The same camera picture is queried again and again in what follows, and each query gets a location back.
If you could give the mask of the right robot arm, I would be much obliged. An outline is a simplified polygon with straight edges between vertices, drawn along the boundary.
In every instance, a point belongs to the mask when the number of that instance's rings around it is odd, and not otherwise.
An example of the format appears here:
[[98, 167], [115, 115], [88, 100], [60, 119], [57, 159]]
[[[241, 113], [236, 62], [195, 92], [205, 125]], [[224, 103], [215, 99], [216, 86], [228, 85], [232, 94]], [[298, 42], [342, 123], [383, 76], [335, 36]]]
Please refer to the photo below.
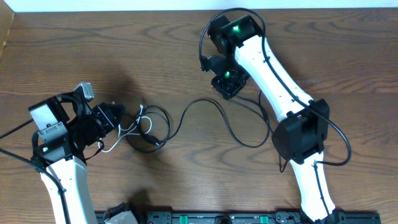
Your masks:
[[293, 167], [304, 217], [311, 223], [332, 223], [335, 204], [321, 164], [328, 104], [314, 101], [293, 81], [250, 15], [233, 22], [218, 17], [210, 22], [207, 34], [219, 52], [203, 58], [204, 69], [216, 75], [211, 84], [228, 100], [243, 89], [248, 78], [256, 82], [276, 115], [272, 142]]

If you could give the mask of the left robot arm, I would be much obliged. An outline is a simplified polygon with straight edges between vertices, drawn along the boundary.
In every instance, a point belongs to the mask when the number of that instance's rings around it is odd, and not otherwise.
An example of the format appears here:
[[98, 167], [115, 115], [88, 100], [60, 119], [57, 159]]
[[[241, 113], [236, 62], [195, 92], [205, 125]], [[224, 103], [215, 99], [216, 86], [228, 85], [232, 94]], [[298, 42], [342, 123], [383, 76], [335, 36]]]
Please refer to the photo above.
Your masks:
[[38, 131], [32, 137], [31, 161], [38, 166], [57, 223], [96, 223], [88, 187], [85, 147], [116, 129], [123, 105], [90, 108], [91, 93], [81, 88], [50, 97], [29, 108]]

